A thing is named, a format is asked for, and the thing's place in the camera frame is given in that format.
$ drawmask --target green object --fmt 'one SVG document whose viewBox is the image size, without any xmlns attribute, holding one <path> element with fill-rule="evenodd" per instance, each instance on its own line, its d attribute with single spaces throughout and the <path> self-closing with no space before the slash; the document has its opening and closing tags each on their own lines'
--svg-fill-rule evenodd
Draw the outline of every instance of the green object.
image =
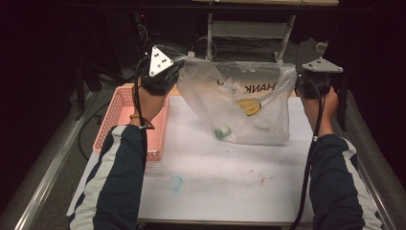
<svg viewBox="0 0 406 230">
<path fill-rule="evenodd" d="M 217 137 L 217 139 L 223 139 L 224 137 L 230 135 L 231 133 L 231 129 L 228 126 L 225 126 L 223 128 L 217 128 L 215 131 L 215 136 Z"/>
</svg>

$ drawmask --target wrist strap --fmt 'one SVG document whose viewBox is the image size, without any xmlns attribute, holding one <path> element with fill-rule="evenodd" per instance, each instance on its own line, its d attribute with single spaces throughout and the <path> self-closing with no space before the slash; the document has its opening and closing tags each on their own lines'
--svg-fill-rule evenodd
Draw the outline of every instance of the wrist strap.
<svg viewBox="0 0 406 230">
<path fill-rule="evenodd" d="M 129 119 L 133 119 L 133 118 L 140 118 L 140 115 L 134 113 L 132 115 L 129 115 Z M 155 129 L 155 126 L 147 119 L 143 118 L 144 121 L 147 123 L 147 129 Z"/>
</svg>

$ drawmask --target yellow object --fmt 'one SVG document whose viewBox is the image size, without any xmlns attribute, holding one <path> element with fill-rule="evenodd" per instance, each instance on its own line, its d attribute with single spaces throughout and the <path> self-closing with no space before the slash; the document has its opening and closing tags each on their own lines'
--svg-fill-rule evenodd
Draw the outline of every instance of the yellow object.
<svg viewBox="0 0 406 230">
<path fill-rule="evenodd" d="M 244 109 L 247 116 L 252 116 L 256 114 L 261 107 L 260 102 L 257 99 L 244 99 L 241 101 L 237 101 L 239 106 Z"/>
</svg>

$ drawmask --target clear plastic bag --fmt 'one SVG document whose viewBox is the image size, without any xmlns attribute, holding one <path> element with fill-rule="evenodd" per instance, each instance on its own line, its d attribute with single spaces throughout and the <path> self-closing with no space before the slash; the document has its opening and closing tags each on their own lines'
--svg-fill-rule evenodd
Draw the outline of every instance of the clear plastic bag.
<svg viewBox="0 0 406 230">
<path fill-rule="evenodd" d="M 185 58 L 177 88 L 219 140 L 271 145 L 289 140 L 293 64 Z"/>
</svg>

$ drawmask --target blue stain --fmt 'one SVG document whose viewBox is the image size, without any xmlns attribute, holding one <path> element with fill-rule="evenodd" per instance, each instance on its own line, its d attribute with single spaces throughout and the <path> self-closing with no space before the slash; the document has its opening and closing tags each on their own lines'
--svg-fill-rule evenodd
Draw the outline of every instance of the blue stain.
<svg viewBox="0 0 406 230">
<path fill-rule="evenodd" d="M 169 189 L 173 192 L 178 192 L 183 184 L 182 177 L 176 175 L 170 178 Z"/>
</svg>

